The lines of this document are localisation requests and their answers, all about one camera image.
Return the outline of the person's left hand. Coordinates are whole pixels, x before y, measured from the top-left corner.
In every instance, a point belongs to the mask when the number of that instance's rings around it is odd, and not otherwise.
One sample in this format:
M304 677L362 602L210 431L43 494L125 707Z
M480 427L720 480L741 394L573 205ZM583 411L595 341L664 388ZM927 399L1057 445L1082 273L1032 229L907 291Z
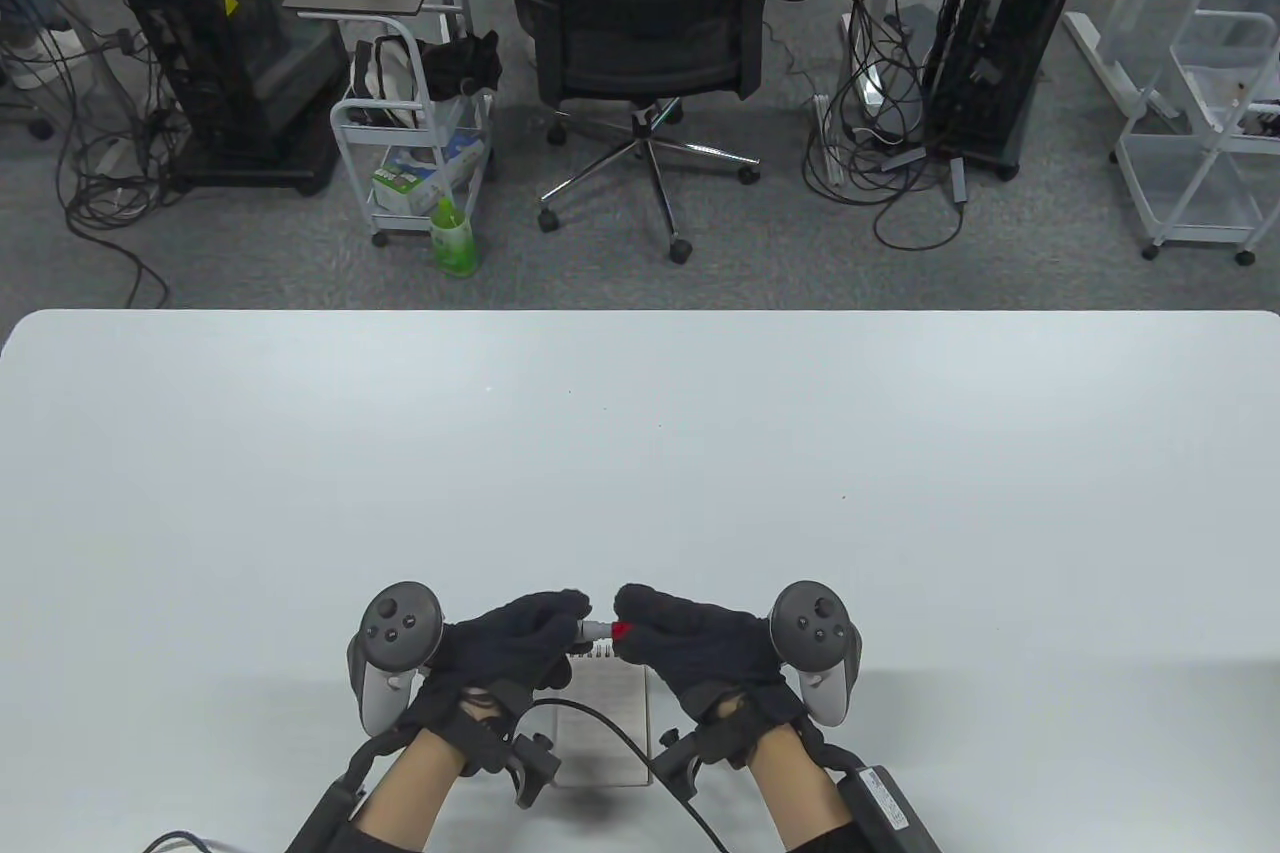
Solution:
M585 648L579 624L591 610L581 590L548 590L447 625L401 725L456 749L463 776L499 772L534 694L570 684L570 657Z

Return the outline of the person's right hand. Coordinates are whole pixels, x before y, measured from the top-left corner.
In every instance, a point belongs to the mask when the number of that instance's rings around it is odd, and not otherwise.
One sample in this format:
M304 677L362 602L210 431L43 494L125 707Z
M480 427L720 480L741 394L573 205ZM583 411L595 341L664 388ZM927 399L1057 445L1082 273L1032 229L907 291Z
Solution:
M790 777L814 763L797 722L803 703L782 672L764 619L713 603L622 585L614 652L649 667L695 722L699 757Z

